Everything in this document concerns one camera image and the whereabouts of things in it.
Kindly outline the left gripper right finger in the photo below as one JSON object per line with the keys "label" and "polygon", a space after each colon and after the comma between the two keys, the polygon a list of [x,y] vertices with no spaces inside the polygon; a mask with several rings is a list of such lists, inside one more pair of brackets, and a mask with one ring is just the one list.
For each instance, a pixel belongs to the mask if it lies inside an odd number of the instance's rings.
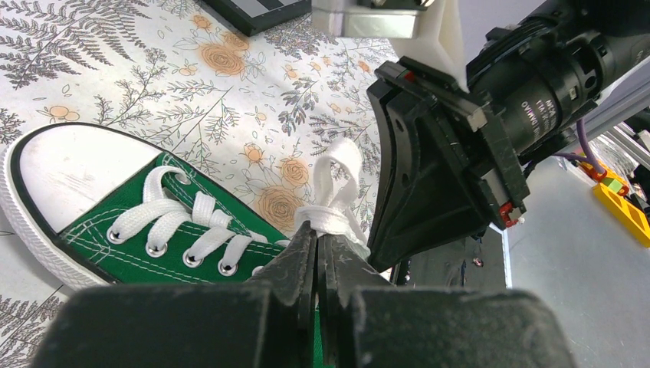
{"label": "left gripper right finger", "polygon": [[337,367],[573,367],[556,318],[523,291],[398,287],[340,235],[318,241],[323,357]]}

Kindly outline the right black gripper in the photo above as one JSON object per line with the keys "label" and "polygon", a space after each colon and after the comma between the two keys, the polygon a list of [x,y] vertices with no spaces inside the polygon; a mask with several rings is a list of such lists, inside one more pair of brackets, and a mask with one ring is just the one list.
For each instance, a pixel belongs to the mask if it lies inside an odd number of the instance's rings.
{"label": "right black gripper", "polygon": [[489,225],[517,224],[530,191],[489,97],[407,57],[375,74],[368,95],[382,166],[369,263],[384,271]]}

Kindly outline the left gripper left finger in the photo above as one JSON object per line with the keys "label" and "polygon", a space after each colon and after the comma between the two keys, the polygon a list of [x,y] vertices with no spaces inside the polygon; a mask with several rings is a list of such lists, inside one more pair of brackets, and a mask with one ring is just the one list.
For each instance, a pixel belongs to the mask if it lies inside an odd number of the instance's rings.
{"label": "left gripper left finger", "polygon": [[243,283],[92,287],[61,309],[34,367],[311,367],[317,237],[305,222]]}

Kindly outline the green white sneaker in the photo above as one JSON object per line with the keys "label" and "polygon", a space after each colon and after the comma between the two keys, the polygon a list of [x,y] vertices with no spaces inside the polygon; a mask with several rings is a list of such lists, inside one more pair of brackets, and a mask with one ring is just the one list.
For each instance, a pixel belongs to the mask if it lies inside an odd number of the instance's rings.
{"label": "green white sneaker", "polygon": [[287,236],[191,164],[88,123],[1,154],[1,207],[75,295],[34,367],[321,367],[318,327],[271,318],[248,279]]}

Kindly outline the white shoelace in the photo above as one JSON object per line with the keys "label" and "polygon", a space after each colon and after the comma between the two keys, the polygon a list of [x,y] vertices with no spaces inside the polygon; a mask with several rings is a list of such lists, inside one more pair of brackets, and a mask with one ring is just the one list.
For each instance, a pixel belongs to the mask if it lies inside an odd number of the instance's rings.
{"label": "white shoelace", "polygon": [[[342,235],[351,249],[362,259],[370,250],[365,232],[351,210],[351,204],[359,194],[359,175],[363,159],[359,147],[349,138],[334,140],[313,166],[314,205],[298,208],[294,222],[309,222],[317,235]],[[265,240],[263,235],[249,232],[239,235],[228,229],[233,216],[217,209],[216,198],[198,192],[190,210],[178,200],[166,196],[162,179],[167,173],[175,173],[184,183],[188,176],[180,168],[160,166],[150,171],[143,185],[141,204],[118,216],[107,230],[107,240],[122,244],[152,225],[147,235],[145,250],[148,256],[158,258],[168,249],[168,242],[185,222],[207,228],[182,255],[182,262],[189,268],[197,268],[211,253],[221,246],[225,253],[218,262],[218,272],[230,277],[236,273],[238,263],[247,247],[253,242]]]}

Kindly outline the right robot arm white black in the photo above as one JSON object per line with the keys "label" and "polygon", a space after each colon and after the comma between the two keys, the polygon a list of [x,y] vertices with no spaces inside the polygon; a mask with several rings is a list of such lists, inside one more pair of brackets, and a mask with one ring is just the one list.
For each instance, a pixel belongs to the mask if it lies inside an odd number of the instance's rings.
{"label": "right robot arm white black", "polygon": [[525,164],[571,143],[570,128],[649,59],[647,1],[546,1],[495,28],[462,84],[402,56],[368,88],[381,144],[368,241],[378,271],[525,213]]}

